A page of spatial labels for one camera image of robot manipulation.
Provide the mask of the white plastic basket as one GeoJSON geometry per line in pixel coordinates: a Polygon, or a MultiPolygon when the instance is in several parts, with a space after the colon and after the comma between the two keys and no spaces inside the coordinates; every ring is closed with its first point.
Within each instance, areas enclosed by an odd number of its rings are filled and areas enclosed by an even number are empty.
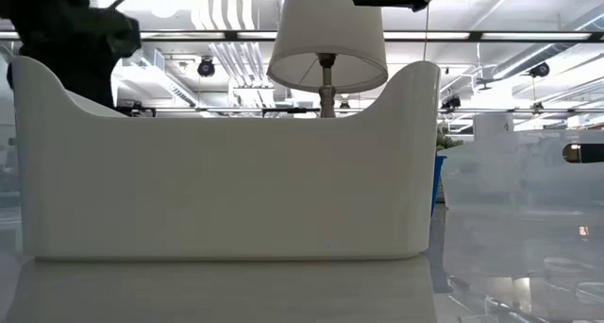
{"type": "Polygon", "coordinates": [[[43,260],[379,260],[428,247],[440,69],[337,119],[132,118],[18,57],[23,249],[43,260]]]}

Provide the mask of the clear plastic basket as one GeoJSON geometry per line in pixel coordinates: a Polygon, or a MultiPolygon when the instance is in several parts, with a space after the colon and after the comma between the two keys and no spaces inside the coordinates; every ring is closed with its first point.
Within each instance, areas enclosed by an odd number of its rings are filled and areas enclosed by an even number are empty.
{"type": "Polygon", "coordinates": [[[604,211],[604,130],[505,132],[438,154],[451,210],[604,211]]]}

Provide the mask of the blue perforated plastic basket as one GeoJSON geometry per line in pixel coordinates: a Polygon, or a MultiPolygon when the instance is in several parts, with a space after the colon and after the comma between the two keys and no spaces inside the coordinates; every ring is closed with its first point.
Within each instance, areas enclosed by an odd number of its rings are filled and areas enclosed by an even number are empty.
{"type": "Polygon", "coordinates": [[[437,200],[437,196],[439,193],[439,185],[441,179],[442,168],[444,162],[446,160],[446,156],[436,156],[434,163],[434,175],[433,175],[433,183],[432,183],[432,194],[431,194],[431,211],[430,214],[434,213],[434,208],[437,200]]]}

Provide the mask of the white shade table lamp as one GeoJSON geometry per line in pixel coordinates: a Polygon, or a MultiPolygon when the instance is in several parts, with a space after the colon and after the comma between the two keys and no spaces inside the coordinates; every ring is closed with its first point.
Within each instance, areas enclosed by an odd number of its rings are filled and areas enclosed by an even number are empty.
{"type": "Polygon", "coordinates": [[[319,94],[320,116],[333,118],[337,94],[370,91],[388,79],[381,9],[353,0],[284,0],[267,75],[319,94]]]}

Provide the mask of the black ceiling rail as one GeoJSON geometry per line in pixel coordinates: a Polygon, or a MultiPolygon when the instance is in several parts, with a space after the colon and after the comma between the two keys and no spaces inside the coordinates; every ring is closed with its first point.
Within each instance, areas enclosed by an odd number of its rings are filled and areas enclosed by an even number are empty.
{"type": "MultiPolygon", "coordinates": [[[[159,113],[260,113],[264,117],[267,113],[319,113],[321,110],[318,108],[150,108],[150,107],[138,107],[138,108],[125,108],[118,107],[117,111],[129,115],[134,113],[151,113],[153,117],[157,117],[159,113]]],[[[437,109],[440,114],[452,114],[452,113],[518,113],[518,114],[529,114],[529,115],[541,115],[541,114],[580,114],[580,113],[604,113],[604,108],[566,108],[566,109],[467,109],[467,108],[454,108],[454,109],[437,109]]]]}

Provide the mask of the green succulent plant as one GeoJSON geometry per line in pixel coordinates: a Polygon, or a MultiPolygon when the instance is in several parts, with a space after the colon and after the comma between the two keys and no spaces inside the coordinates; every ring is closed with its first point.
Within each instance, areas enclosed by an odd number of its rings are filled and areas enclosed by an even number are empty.
{"type": "Polygon", "coordinates": [[[463,144],[464,144],[463,140],[453,139],[450,136],[444,135],[441,132],[437,133],[437,138],[436,138],[436,150],[437,151],[460,146],[463,144]]]}

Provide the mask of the black ceiling beam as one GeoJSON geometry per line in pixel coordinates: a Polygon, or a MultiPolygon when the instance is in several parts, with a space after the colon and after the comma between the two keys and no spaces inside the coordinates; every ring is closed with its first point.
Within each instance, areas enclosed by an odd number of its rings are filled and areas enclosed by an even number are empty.
{"type": "MultiPolygon", "coordinates": [[[[526,31],[385,31],[386,43],[604,43],[604,31],[526,32],[526,31]]],[[[263,42],[277,39],[276,31],[195,30],[143,31],[142,40],[149,43],[216,43],[263,42]]]]}

